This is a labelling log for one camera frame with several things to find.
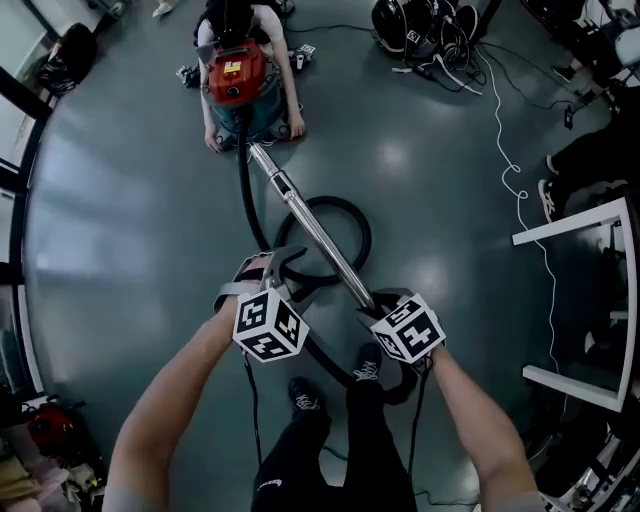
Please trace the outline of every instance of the metal vacuum wand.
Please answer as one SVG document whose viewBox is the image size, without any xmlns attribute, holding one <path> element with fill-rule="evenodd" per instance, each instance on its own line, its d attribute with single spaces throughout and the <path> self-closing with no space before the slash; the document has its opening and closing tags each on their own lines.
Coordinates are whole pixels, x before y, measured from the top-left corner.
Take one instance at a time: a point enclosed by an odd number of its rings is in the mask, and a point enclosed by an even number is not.
<svg viewBox="0 0 640 512">
<path fill-rule="evenodd" d="M 307 203 L 304 202 L 304 199 L 302 199 L 287 174 L 278 168 L 260 144 L 249 144 L 249 150 L 255 161 L 258 162 L 258 165 L 260 165 L 262 170 L 269 176 L 269 183 L 275 188 L 278 195 L 291 209 L 291 212 L 300 225 L 309 236 L 313 238 L 317 246 L 331 262 L 336 273 L 347 288 L 349 288 L 349 291 L 351 291 L 358 303 L 363 307 L 375 309 L 375 302 L 369 290 L 367 290 L 367 287 L 356 271 L 351 267 L 340 252 L 340 249 L 333 243 L 333 240 L 331 240 L 322 225 L 314 217 L 311 209 Z"/>
</svg>

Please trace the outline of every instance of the white table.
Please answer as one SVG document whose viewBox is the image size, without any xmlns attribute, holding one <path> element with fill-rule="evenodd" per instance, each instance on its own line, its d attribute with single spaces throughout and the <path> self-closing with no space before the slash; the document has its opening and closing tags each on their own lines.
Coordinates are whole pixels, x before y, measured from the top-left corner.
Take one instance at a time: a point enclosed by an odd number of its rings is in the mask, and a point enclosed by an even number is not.
<svg viewBox="0 0 640 512">
<path fill-rule="evenodd" d="M 567 395 L 620 412 L 629 386 L 633 349 L 636 341 L 636 322 L 638 309 L 638 282 L 636 273 L 636 252 L 633 238 L 633 225 L 627 198 L 616 199 L 611 203 L 592 208 L 586 212 L 567 217 L 565 219 L 546 224 L 529 231 L 513 235 L 513 245 L 522 245 L 568 231 L 594 226 L 596 224 L 611 224 L 620 221 L 627 261 L 627 281 L 629 293 L 629 310 L 627 312 L 627 342 L 624 352 L 624 363 L 618 391 L 603 389 L 576 379 L 571 379 L 557 373 L 549 372 L 537 366 L 525 366 L 522 376 L 544 386 L 556 389 Z"/>
</svg>

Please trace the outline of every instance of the white sneaker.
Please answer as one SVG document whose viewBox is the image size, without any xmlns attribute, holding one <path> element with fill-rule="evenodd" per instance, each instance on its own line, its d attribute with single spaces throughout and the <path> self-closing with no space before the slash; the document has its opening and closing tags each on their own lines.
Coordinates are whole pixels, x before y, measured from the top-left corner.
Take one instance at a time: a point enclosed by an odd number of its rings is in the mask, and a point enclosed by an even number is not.
<svg viewBox="0 0 640 512">
<path fill-rule="evenodd" d="M 153 11 L 153 17 L 157 18 L 158 16 L 164 16 L 168 12 L 173 10 L 173 6 L 169 4 L 162 3 L 158 6 L 158 8 Z"/>
<path fill-rule="evenodd" d="M 547 180 L 540 180 L 538 182 L 538 194 L 542 201 L 542 208 L 544 209 L 544 216 L 548 223 L 552 223 L 556 220 L 556 206 L 551 199 L 551 183 Z"/>
<path fill-rule="evenodd" d="M 547 163 L 547 169 L 549 169 L 553 174 L 555 174 L 556 176 L 558 174 L 560 174 L 558 171 L 556 171 L 556 168 L 553 166 L 553 157 L 551 155 L 547 155 L 547 158 L 545 159 L 545 162 Z"/>
</svg>

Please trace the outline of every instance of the black strap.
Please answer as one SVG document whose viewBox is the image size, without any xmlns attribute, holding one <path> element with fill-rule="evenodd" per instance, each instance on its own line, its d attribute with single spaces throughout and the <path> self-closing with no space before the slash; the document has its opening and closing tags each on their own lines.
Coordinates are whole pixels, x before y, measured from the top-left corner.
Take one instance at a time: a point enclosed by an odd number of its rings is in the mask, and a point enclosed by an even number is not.
<svg viewBox="0 0 640 512">
<path fill-rule="evenodd" d="M 238 275 L 233 280 L 233 282 L 239 283 L 240 281 L 262 281 L 263 274 L 264 274 L 263 268 L 252 268 L 242 272 L 242 274 Z"/>
</svg>

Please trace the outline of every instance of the wall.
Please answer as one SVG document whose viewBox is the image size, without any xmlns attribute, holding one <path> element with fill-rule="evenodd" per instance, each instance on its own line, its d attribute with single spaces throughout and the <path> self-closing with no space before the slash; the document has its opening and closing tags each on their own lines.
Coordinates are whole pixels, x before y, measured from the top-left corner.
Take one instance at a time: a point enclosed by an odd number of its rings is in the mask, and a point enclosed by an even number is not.
<svg viewBox="0 0 640 512">
<path fill-rule="evenodd" d="M 15 76 L 44 34 L 20 0 L 0 2 L 0 66 L 6 71 Z"/>
<path fill-rule="evenodd" d="M 89 30 L 95 30 L 100 21 L 99 11 L 89 9 L 82 0 L 32 1 L 58 34 L 64 34 L 74 23 L 82 23 Z"/>
</svg>

